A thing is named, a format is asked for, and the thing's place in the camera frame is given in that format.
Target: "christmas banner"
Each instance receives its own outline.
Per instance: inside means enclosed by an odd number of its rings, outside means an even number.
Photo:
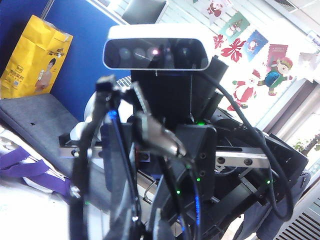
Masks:
[[[273,62],[286,56],[288,45],[270,44],[266,69],[271,71]]]
[[[246,53],[248,61],[251,62],[251,60],[267,43],[268,40],[262,36],[260,32],[255,30],[243,46],[243,52]]]
[[[229,0],[210,0],[206,9],[210,25],[224,15],[231,7],[232,3]]]
[[[237,12],[223,26],[220,33],[227,36],[228,40],[232,43],[249,25],[250,22],[240,12]]]
[[[229,47],[222,49],[221,55],[224,57],[231,56],[231,60],[237,63],[239,59],[242,58],[242,53],[240,50],[245,42],[246,41],[241,41],[240,38],[237,38],[232,44],[229,45]]]
[[[232,3],[230,0],[192,0],[192,6],[205,15],[212,25],[232,7]]]

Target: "computer monitor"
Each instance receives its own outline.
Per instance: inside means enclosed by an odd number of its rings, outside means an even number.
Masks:
[[[130,0],[122,19],[129,24],[156,24],[167,7],[166,0]]]

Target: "red bow decoration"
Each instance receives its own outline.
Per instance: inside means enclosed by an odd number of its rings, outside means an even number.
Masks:
[[[240,50],[245,42],[246,41],[241,42],[240,38],[237,38],[232,44],[229,45],[230,47],[222,49],[223,53],[221,53],[221,55],[224,57],[229,57],[231,55],[231,60],[238,62],[239,59],[242,58]]]
[[[224,42],[222,40],[224,36],[219,34],[218,36],[214,36],[213,40],[214,40],[214,49],[217,49],[218,47],[221,48],[221,44]]]

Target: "gray cushion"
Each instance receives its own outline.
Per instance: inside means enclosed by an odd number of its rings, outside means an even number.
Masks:
[[[73,159],[59,157],[59,139],[78,121],[51,94],[0,100],[0,118],[21,135],[40,155],[67,177],[72,175]],[[90,175],[90,200],[98,208],[108,208],[110,193],[104,171],[95,164]]]

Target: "printed picture on bag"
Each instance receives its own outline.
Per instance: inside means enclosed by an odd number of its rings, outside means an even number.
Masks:
[[[56,61],[57,60],[55,58],[52,58],[46,67],[46,71],[43,69],[40,71],[38,80],[35,83],[35,93],[42,92],[49,86],[50,80],[52,78],[52,73],[50,70],[56,64]]]

